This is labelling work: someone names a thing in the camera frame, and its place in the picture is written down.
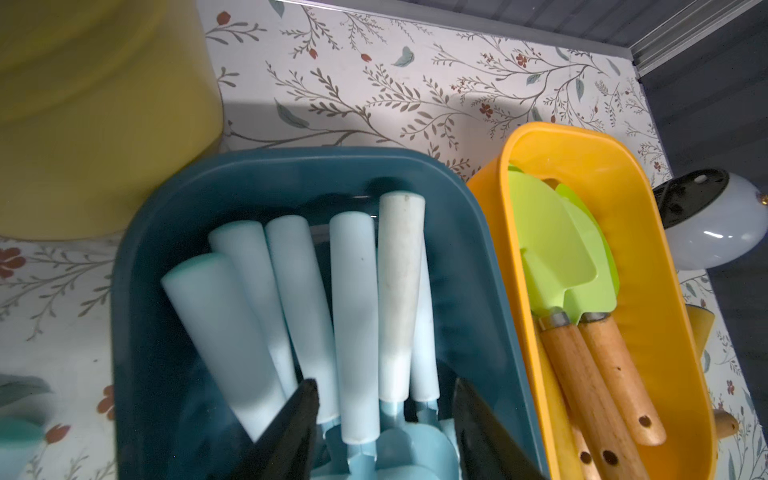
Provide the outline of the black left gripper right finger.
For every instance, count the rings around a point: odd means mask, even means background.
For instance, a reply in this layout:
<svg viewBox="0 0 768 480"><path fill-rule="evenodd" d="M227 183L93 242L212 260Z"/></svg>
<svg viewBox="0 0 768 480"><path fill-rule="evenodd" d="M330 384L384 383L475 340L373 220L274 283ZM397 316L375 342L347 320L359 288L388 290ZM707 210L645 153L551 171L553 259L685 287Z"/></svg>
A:
<svg viewBox="0 0 768 480"><path fill-rule="evenodd" d="M458 378L453 414L463 479L544 479L475 387Z"/></svg>

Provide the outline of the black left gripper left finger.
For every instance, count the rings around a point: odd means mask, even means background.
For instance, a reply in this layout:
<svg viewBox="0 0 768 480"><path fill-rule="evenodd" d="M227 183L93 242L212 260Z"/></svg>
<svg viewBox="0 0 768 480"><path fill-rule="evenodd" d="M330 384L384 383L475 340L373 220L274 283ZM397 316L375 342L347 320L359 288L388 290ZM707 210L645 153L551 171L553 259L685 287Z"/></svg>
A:
<svg viewBox="0 0 768 480"><path fill-rule="evenodd" d="M318 410L317 383L314 379L303 380L230 478L309 479Z"/></svg>

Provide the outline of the light blue shovel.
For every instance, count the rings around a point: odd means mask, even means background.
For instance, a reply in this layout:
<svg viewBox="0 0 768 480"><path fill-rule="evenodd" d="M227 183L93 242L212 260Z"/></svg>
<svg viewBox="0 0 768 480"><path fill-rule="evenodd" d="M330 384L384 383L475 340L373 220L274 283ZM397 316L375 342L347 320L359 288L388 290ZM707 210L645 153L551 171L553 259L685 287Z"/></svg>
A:
<svg viewBox="0 0 768 480"><path fill-rule="evenodd" d="M332 217L329 227L341 439L350 477L374 479L380 435L374 222L364 212L347 211Z"/></svg>
<svg viewBox="0 0 768 480"><path fill-rule="evenodd" d="M270 221L266 238L289 334L305 379L319 394L316 423L340 422L334 333L310 227L299 215Z"/></svg>

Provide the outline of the green shovel wooden handle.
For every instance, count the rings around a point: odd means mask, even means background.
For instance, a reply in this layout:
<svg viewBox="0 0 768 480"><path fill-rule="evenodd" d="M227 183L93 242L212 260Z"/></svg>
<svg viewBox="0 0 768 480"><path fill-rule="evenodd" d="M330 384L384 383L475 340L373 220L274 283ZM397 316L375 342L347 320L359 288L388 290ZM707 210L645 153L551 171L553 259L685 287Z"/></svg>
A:
<svg viewBox="0 0 768 480"><path fill-rule="evenodd" d="M578 328L595 360L633 440L658 446L666 430L631 358L613 313L617 308L618 271L598 222L567 185L555 188L596 269L596 277L567 291L566 304L580 315Z"/></svg>

